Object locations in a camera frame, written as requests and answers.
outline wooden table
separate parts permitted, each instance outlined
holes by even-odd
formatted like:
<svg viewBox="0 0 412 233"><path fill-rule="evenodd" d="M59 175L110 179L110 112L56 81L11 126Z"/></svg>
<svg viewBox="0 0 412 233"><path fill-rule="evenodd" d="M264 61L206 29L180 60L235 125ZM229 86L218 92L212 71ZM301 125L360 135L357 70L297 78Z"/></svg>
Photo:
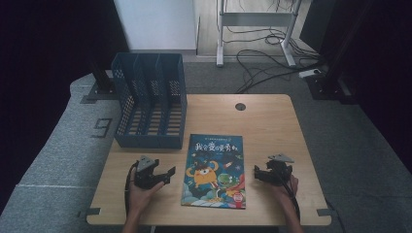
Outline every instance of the wooden table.
<svg viewBox="0 0 412 233"><path fill-rule="evenodd" d="M243 103L244 111L235 105ZM181 206L183 179L190 134L243 136L246 209L228 210ZM284 153L294 159L293 173L299 178L297 201L302 225L329 225L330 216L318 216L326 201L288 95L220 94L188 95L185 140L181 150L120 148L114 140L91 208L99 215L87 216L90 224L124 224L124 183L130 168L142 154L160 160L154 174L176 166L171 184L153 198L141 218L148 225L284 225L278 205L263 182L254 178L254 165L265 169L267 156Z"/></svg>

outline gray carpet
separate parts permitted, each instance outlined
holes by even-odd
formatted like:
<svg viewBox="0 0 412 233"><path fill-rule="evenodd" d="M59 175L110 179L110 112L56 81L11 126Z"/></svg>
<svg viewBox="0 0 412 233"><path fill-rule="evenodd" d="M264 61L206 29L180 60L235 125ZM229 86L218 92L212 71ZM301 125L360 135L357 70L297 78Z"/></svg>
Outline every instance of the gray carpet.
<svg viewBox="0 0 412 233"><path fill-rule="evenodd" d="M209 62L185 63L185 76L187 92L193 94L235 93L247 79L234 62L226 62L224 68ZM120 232L121 226L91 226L85 218L120 110L115 100L81 104L93 84L92 75L72 83L67 109L16 186L1 215L0 232ZM347 232L412 232L412 176L359 106L312 100L297 74L272 79L247 93L282 93L292 99L325 197L335 209L331 225L305 227L307 232L343 232L339 218ZM95 137L105 134L105 128L95 127L97 120L106 124L107 118L112 121L106 137ZM156 232L175 230L158 227Z"/></svg>

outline children's book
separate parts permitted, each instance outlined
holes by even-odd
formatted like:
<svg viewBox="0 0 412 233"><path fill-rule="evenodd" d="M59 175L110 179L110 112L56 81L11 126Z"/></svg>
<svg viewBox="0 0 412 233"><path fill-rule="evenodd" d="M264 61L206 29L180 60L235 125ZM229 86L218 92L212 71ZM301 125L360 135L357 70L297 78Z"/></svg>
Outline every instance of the children's book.
<svg viewBox="0 0 412 233"><path fill-rule="evenodd" d="M246 208L242 136L190 135L182 205Z"/></svg>

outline black cable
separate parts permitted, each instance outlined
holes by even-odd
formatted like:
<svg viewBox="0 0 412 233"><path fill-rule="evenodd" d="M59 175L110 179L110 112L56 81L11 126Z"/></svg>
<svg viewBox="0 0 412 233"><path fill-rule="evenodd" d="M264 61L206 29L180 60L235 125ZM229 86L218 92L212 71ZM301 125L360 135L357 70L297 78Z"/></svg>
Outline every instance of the black cable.
<svg viewBox="0 0 412 233"><path fill-rule="evenodd" d="M259 81L259 82L257 82L257 83L254 83L254 80L255 80L256 75L259 74L260 72L258 72L257 74L253 75L253 74L251 73L251 71L240 61L240 59L239 59L239 54L240 54L242 51L246 51L246 50L241 50L241 51L239 51L239 52L236 54L236 59L237 59L237 61L239 62L239 64L242 66L242 68L248 73L248 75L249 75L249 77L250 77L250 80L247 81L245 84L243 84L241 87L239 87L239 88L236 90L236 92L235 92L236 94L243 94L243 93L245 93L246 91L248 91L250 88L252 88L252 87L254 87L254 86L256 86L256 85L258 85L258 84L260 84L260 83L264 83L264 82L266 82L266 81L269 81L269 80L272 80L272 79L275 79L275 78L279 78L279 77L282 77L282 76L285 76L285 75L291 75L291 74L294 74L294 73L298 73L298 72L302 72L302 71L305 71L305 70L309 70L309 69L312 69L312 68L315 68L315 67L318 67L318 66L324 64L324 61L322 61L322 60L320 60L320 61L318 61L318 62L316 62L316 63L314 63L314 64L311 64L311 65L309 65L309 66L302 67L302 68L291 68L291 67L289 67L289 66L285 66L285 65L282 64L282 66L284 66L285 68L293 69L293 71L287 72L287 73L284 73L284 74L273 75L273 76L271 76L271 77L269 77L269 78L266 78L266 79L264 79L264 80L262 80L262 81ZM280 62L276 61L273 57L267 55L266 53L261 52L261 51L258 51L258 52L259 52L259 53L262 53L262 54L265 54L267 57L269 57L270 59L272 59L272 60L275 61L276 63L281 64Z"/></svg>
<svg viewBox="0 0 412 233"><path fill-rule="evenodd" d="M217 1L216 1L216 25L217 25L217 28L218 28L218 32L220 32L221 29L219 28L219 21L218 21L218 14L219 14L218 7L219 7L219 2L218 2L218 0L217 0ZM271 27L269 27L268 29L257 29L257 30L250 30L250 31L233 31L233 30L231 30L228 26L227 26L226 28L227 28L228 31L230 31L230 32L232 32L232 33L250 33L250 32L259 32L259 31L266 31L266 30L270 31L270 34L267 35L266 37L260 37L260 38L256 38L256 39L252 39L252 40L232 40L232 41L225 41L225 40L223 40L223 42L224 42L224 43L227 43L227 44L229 44L229 43L235 43L235 42L255 42L255 41L259 41L259 40L263 40L263 39L264 39L264 41L265 41L266 44L272 45L272 46L276 46L276 45L281 44L282 41L285 40L285 37L286 37L286 33L285 33L285 32L280 31L280 30L277 30L277 29L273 29L273 28L271 28ZM276 43L270 42L270 39L273 39L273 38L277 39L278 42L276 42ZM311 58L314 58L314 59L318 59L318 58L319 58L319 57L316 55L315 52L310 51L310 50L301 49L301 48L297 45L296 41L295 41L293 38L290 39L290 45L291 45L293 51L294 51L296 54L298 54L298 55L307 56L307 57L311 57Z"/></svg>
<svg viewBox="0 0 412 233"><path fill-rule="evenodd" d="M293 11L293 5L294 5L294 0L292 0L291 6L290 6L291 11Z"/></svg>
<svg viewBox="0 0 412 233"><path fill-rule="evenodd" d="M299 221L300 221L300 209L299 209L299 204L297 203L296 196L294 195L294 192L293 192L291 178L289 178L289 182L291 183L291 187L289 187L288 184L282 179L282 177L281 177L277 172L275 172L275 174L276 174L276 176L278 177L279 181L281 181L282 186L285 188L285 190L287 191L288 195L290 196L291 201L292 201L292 203L293 203L293 205L294 205L294 210L296 211L297 218L298 218Z"/></svg>
<svg viewBox="0 0 412 233"><path fill-rule="evenodd" d="M127 177L126 177L126 184L124 186L124 206L125 206L125 210L126 210L126 215L128 215L128 210L129 210L130 183L134 182L134 181L131 180L132 178L130 177L130 175L131 175L131 171L136 166L137 166L137 162L130 166L130 169L129 169L129 171L127 173Z"/></svg>
<svg viewBox="0 0 412 233"><path fill-rule="evenodd" d="M289 179L289 183L291 184L291 191L292 191L292 193L294 193L291 179Z"/></svg>
<svg viewBox="0 0 412 233"><path fill-rule="evenodd" d="M239 0L239 6L243 10L243 12L245 12L245 9L243 9L242 4L240 3L240 0Z"/></svg>
<svg viewBox="0 0 412 233"><path fill-rule="evenodd" d="M270 69L273 69L273 68L278 68L278 66L277 66L277 65L274 65L274 66L270 66L270 67L265 68L265 69L260 69L260 68L256 68L256 67L248 68L248 71L251 71L251 70L253 70L253 69L258 70L258 72L253 75L253 78L252 78L252 79L249 79L248 81L245 80L245 74L248 73L248 72L245 70L245 71L243 72L243 76L242 76L242 77L243 77L243 81L244 81L245 83L236 90L236 93L238 93L242 88L248 86L248 83L250 83L249 85L252 85L253 82L254 82L254 78L255 78L257 75L259 75L260 73L264 73L264 74L266 74L266 75L271 75L271 76L274 75L274 74L269 74L269 73L266 72L267 70L270 70Z"/></svg>
<svg viewBox="0 0 412 233"><path fill-rule="evenodd" d="M272 2L272 4L270 4L270 6L267 8L267 12L269 12L269 9L273 6L275 4L275 0L273 0L273 2Z"/></svg>
<svg viewBox="0 0 412 233"><path fill-rule="evenodd" d="M331 204L329 201L327 201L326 198L325 198L325 201L326 201L327 205L330 206L330 208L331 208L333 211L336 212L337 220L339 221L339 224L340 224L340 226L342 227L342 232L343 232L343 233L346 233L345 225L343 224L343 221L342 221L342 219L340 218L339 213L337 212L337 210L334 209L334 207L332 206L332 204Z"/></svg>
<svg viewBox="0 0 412 233"><path fill-rule="evenodd" d="M281 4L281 0L278 0L278 5L276 6L276 12L278 12L280 4Z"/></svg>

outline hole in table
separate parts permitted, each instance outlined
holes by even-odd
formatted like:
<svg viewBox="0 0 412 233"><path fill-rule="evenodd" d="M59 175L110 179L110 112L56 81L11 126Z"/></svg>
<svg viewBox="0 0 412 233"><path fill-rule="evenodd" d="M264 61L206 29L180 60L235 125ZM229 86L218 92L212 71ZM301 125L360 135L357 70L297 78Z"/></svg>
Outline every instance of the hole in table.
<svg viewBox="0 0 412 233"><path fill-rule="evenodd" d="M238 111L244 111L246 109L246 105L242 103L238 103L234 106Z"/></svg>

